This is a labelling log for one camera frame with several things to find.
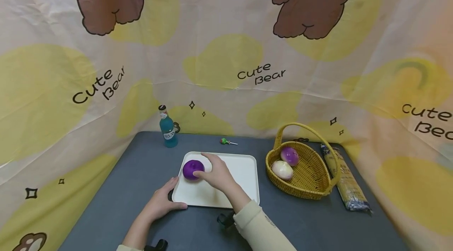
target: green lollipop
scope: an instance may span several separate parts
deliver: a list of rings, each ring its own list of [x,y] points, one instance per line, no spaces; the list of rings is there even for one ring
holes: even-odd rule
[[[224,145],[224,144],[237,145],[236,143],[232,143],[232,142],[228,141],[226,138],[221,138],[221,139],[220,139],[220,143],[221,143],[222,145]]]

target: blue glass bottle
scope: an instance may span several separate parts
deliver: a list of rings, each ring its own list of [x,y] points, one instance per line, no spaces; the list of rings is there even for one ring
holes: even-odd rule
[[[160,131],[164,136],[164,145],[168,148],[173,148],[178,144],[178,138],[175,133],[175,126],[173,120],[170,118],[167,107],[164,105],[159,106],[160,111]]]

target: cream sleeve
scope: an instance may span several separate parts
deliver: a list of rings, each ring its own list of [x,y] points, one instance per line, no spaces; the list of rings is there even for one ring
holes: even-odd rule
[[[116,251],[140,251],[140,250],[137,250],[137,249],[134,249],[134,248],[130,248],[130,247],[126,247],[124,245],[120,245],[120,246],[118,246]]]
[[[233,218],[253,251],[296,251],[255,201],[250,201]]]

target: red onion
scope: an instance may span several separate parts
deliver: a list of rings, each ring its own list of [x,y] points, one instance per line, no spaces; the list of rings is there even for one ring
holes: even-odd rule
[[[284,161],[275,161],[272,164],[272,171],[283,180],[291,180],[293,178],[293,168]]]
[[[292,147],[283,147],[280,157],[290,166],[296,166],[299,163],[299,155]]]
[[[201,161],[197,161],[196,159],[192,159],[184,164],[182,167],[182,174],[187,180],[197,180],[198,177],[193,175],[194,171],[204,171],[204,165]]]

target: table surface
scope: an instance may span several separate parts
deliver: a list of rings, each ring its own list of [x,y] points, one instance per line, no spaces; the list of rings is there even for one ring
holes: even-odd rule
[[[348,212],[337,188],[321,200],[300,199],[276,188],[265,170],[273,140],[230,137],[239,144],[234,146],[222,145],[220,137],[212,135],[178,134],[178,139],[178,146],[166,148],[160,132],[137,134],[59,251],[116,250],[154,191],[178,175],[182,159],[190,151],[254,156],[260,206],[298,251],[408,250],[344,150],[341,153],[373,209],[372,216]],[[320,153],[319,143],[306,144]],[[189,207],[172,212],[152,225],[147,244],[155,246],[165,239],[167,251],[250,251],[234,227],[224,230],[217,223],[220,213],[230,211]]]

